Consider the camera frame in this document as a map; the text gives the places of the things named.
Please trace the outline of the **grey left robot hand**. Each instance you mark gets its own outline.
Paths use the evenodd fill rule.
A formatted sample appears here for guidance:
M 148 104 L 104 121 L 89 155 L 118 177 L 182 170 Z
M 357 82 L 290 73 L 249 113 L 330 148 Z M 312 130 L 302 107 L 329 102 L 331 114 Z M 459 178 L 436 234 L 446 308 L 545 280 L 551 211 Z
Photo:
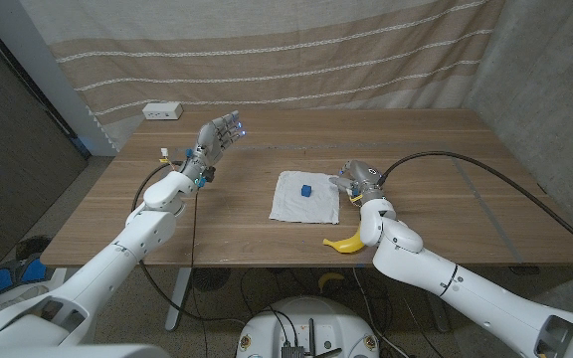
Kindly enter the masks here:
M 237 110 L 208 121 L 199 130 L 192 154 L 181 173 L 192 180 L 206 177 L 206 181 L 211 182 L 224 152 L 245 134 Z

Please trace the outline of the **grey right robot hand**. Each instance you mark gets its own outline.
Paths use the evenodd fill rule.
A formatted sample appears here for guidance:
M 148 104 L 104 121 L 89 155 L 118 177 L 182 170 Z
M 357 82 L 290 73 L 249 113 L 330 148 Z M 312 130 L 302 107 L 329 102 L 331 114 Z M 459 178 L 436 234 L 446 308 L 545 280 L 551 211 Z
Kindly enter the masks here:
M 381 172 L 366 162 L 349 160 L 340 169 L 339 176 L 331 177 L 329 182 L 345 192 L 351 202 L 365 204 L 373 199 L 385 198 L 378 183 L 381 177 Z

